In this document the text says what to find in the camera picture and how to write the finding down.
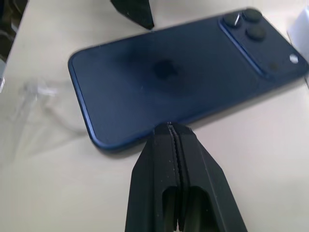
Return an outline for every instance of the blue smartphone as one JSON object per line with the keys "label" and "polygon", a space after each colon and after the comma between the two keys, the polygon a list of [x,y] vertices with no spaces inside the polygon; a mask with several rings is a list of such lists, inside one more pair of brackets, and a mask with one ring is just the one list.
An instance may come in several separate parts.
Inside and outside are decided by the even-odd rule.
{"label": "blue smartphone", "polygon": [[309,71],[262,14],[241,9],[79,51],[69,71],[93,143],[119,149]]}

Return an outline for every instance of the table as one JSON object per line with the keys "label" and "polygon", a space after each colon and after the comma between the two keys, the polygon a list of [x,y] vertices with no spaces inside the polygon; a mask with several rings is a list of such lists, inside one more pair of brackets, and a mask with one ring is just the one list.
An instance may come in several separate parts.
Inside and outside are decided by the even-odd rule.
{"label": "table", "polygon": [[[247,5],[260,8],[284,33],[305,1],[180,0],[176,5],[158,0],[154,16],[163,28]],[[67,60],[73,52],[144,32],[107,0],[30,0],[4,74],[1,120],[14,112],[27,80],[69,82]],[[78,109],[76,98],[71,107]],[[142,145],[117,155],[102,153],[86,134],[53,125],[46,127],[52,134],[37,136],[26,126],[15,162],[1,170],[0,231],[123,232],[130,174]],[[248,231],[309,231],[304,80],[190,126],[224,170]],[[55,137],[63,142],[36,149]],[[23,156],[30,150],[35,154]]]}

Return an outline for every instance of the clamp jaw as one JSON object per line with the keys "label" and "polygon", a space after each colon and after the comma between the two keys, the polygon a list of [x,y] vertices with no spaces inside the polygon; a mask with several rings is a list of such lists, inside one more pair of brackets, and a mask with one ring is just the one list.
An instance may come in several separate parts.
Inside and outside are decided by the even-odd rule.
{"label": "clamp jaw", "polygon": [[246,232],[225,175],[190,128],[155,128],[132,171],[126,232]]}

